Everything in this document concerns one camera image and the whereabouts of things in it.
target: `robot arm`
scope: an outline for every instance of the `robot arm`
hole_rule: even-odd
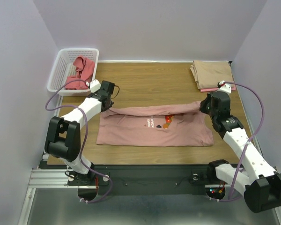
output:
[[[90,83],[92,93],[78,106],[85,112],[88,121],[113,105],[111,95],[114,87],[115,84],[108,81],[102,81],[101,85],[98,80]],[[85,120],[79,109],[74,109],[61,118],[53,117],[49,122],[45,152],[63,159],[65,164],[75,172],[91,177],[93,174],[90,174],[90,171],[81,163],[81,159],[88,167],[93,168],[93,164],[83,155],[79,156],[81,149],[80,129],[84,125]],[[60,134],[65,132],[67,133],[66,137],[61,137]]]
[[[237,117],[230,114],[231,87],[219,83],[218,91],[210,92],[201,102],[200,111],[208,114],[213,128],[240,158],[248,136]],[[253,212],[260,212],[281,206],[281,173],[271,167],[248,143],[242,160],[247,176],[238,172],[234,189],[244,196],[246,204]],[[231,184],[236,169],[225,160],[209,163],[208,177],[211,180],[223,180]]]

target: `folded pink cloth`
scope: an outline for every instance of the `folded pink cloth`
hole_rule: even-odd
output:
[[[90,82],[93,77],[94,69],[95,69],[95,62],[92,60],[89,60],[86,57],[83,57],[82,55],[78,56],[75,61],[73,62],[73,65],[76,66],[76,74],[72,76],[68,76],[66,83],[69,81],[75,80],[77,78],[83,79],[85,81]],[[72,82],[65,86],[65,89],[67,90],[85,90],[88,89],[85,82],[77,81]]]
[[[97,144],[131,146],[210,146],[200,102],[186,105],[110,108],[101,113]]]
[[[206,88],[206,89],[201,89],[201,92],[210,92],[210,91],[216,91],[218,88]]]

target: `gray floor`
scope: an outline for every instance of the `gray floor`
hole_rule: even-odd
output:
[[[278,225],[273,210],[252,213],[243,199],[230,203],[204,196],[111,196],[79,202],[75,189],[39,189],[29,225]]]

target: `wooden table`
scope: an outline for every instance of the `wooden table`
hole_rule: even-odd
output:
[[[187,104],[201,101],[206,93],[197,89],[189,69],[190,63],[99,63],[96,79],[116,83],[119,95],[113,107]],[[243,123],[249,135],[249,127],[237,91],[231,95],[231,113]],[[62,104],[79,105],[85,97],[64,97]],[[59,116],[72,108],[63,108]],[[94,164],[151,165],[151,164],[208,164],[225,159],[237,163],[233,150],[213,130],[207,116],[207,126],[213,131],[214,145],[211,147],[135,147],[96,145],[100,115],[89,121],[89,135],[83,151],[84,156]],[[85,128],[81,130],[81,140]],[[60,165],[63,162],[49,156],[47,164]]]

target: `laundry basket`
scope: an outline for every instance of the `laundry basket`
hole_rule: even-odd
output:
[[[47,89],[50,92],[56,92],[62,85],[66,83],[66,79],[70,75],[75,75],[76,66],[73,66],[73,62],[79,56],[84,57],[95,62],[95,69],[92,76],[93,81],[96,76],[96,70],[98,65],[99,51],[95,48],[64,48],[58,52],[54,66],[52,68]],[[61,96],[87,96],[90,90],[66,90],[62,89],[59,92]]]

